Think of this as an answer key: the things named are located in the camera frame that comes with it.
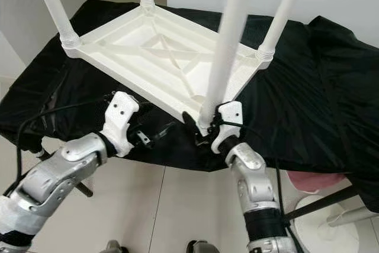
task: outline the metal rod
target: metal rod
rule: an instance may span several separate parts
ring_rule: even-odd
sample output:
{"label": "metal rod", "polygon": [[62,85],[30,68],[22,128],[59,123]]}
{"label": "metal rod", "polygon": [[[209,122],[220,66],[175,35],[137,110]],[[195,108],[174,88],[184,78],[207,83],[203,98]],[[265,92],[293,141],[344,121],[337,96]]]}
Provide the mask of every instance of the metal rod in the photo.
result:
{"label": "metal rod", "polygon": [[94,192],[92,192],[86,185],[81,182],[76,186],[76,188],[85,194],[88,198],[91,198],[94,195]]}
{"label": "metal rod", "polygon": [[349,186],[329,196],[326,196],[325,198],[315,201],[312,204],[308,204],[304,207],[287,213],[285,215],[285,218],[287,220],[295,219],[297,217],[304,216],[305,214],[315,212],[316,210],[323,209],[324,207],[330,206],[331,204],[344,201],[356,195],[358,195],[356,189],[353,186]]}
{"label": "metal rod", "polygon": [[366,207],[360,207],[355,210],[349,210],[342,214],[337,214],[335,216],[328,217],[326,221],[329,226],[334,228],[339,225],[346,225],[352,222],[359,222],[360,220],[369,219],[375,216],[379,216],[379,213],[373,213]]}

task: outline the white plastic stool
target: white plastic stool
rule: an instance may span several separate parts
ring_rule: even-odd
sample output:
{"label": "white plastic stool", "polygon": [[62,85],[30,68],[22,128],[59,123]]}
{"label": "white plastic stool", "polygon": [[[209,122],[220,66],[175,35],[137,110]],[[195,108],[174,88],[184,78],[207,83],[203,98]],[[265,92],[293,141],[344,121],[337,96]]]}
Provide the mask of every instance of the white plastic stool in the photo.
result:
{"label": "white plastic stool", "polygon": [[203,134],[215,106],[237,97],[270,64],[295,0],[282,0],[258,51],[239,44],[248,0],[227,0],[219,34],[141,0],[140,6],[78,37],[60,0],[44,0],[70,57],[79,57]]}

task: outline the metal bracket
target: metal bracket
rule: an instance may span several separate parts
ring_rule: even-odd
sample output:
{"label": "metal bracket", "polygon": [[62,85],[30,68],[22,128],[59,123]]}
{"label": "metal bracket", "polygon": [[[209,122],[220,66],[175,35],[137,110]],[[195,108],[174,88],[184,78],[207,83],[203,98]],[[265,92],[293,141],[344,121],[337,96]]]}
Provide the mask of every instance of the metal bracket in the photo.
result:
{"label": "metal bracket", "polygon": [[119,91],[114,94],[105,112],[105,124],[101,133],[113,144],[118,157],[126,156],[133,148],[126,133],[131,116],[138,110],[138,103],[125,92]]}
{"label": "metal bracket", "polygon": [[136,133],[136,136],[140,139],[140,141],[145,145],[147,148],[151,148],[151,145],[153,142],[140,130]]}
{"label": "metal bracket", "polygon": [[107,162],[107,150],[102,139],[95,133],[90,133],[80,139],[67,142],[60,150],[61,155],[67,161],[76,162],[91,153],[96,153],[101,164]]}
{"label": "metal bracket", "polygon": [[21,191],[12,193],[11,198],[22,209],[38,216],[49,217],[55,212],[74,187],[75,182],[73,179],[67,179],[61,182],[43,203],[36,203],[30,196],[25,195]]}
{"label": "metal bracket", "polygon": [[265,173],[266,163],[247,143],[232,148],[226,157],[226,164],[237,179],[244,213],[263,208],[279,208],[271,181]]}
{"label": "metal bracket", "polygon": [[[242,116],[242,104],[238,101],[232,101],[225,104],[220,105],[217,108],[217,112],[221,115],[221,119],[223,121],[242,124],[243,116]],[[213,141],[211,148],[214,153],[220,153],[219,146],[220,144],[227,139],[229,136],[240,136],[240,127],[230,126],[227,124],[219,125],[219,133],[215,140]]]}

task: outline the pink object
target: pink object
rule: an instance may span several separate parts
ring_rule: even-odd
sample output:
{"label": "pink object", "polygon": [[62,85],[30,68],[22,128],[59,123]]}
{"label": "pink object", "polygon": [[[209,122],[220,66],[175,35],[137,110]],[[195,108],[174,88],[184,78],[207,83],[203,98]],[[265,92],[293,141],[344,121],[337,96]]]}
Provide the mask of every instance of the pink object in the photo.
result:
{"label": "pink object", "polygon": [[312,172],[287,171],[296,189],[306,192],[330,187],[345,179],[343,174],[321,174]]}

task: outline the robotic hand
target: robotic hand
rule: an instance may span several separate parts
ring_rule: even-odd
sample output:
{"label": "robotic hand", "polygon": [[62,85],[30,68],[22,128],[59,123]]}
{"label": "robotic hand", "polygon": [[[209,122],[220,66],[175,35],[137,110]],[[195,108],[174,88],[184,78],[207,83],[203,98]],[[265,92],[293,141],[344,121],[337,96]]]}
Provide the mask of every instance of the robotic hand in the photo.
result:
{"label": "robotic hand", "polygon": [[266,163],[239,140],[242,105],[232,101],[217,107],[210,129],[211,148],[220,153],[237,180],[237,190],[250,243],[250,253],[296,253],[287,236],[280,206],[265,173]]}
{"label": "robotic hand", "polygon": [[[1,253],[27,252],[32,239],[76,185],[105,164],[108,157],[124,157],[130,152],[133,145],[126,134],[129,120],[138,110],[131,96],[117,92],[105,112],[101,132],[66,143],[50,159],[32,168],[9,197],[0,197]],[[296,253],[265,174],[265,161],[239,140],[240,124],[240,102],[220,105],[209,141],[212,151],[221,154],[236,176],[249,252]],[[138,136],[144,143],[148,140],[142,133]]]}
{"label": "robotic hand", "polygon": [[9,197],[0,197],[0,252],[25,253],[31,241],[62,201],[82,180],[107,162],[124,157],[133,145],[126,138],[138,103],[115,93],[101,132],[71,140],[48,160],[32,168]]}

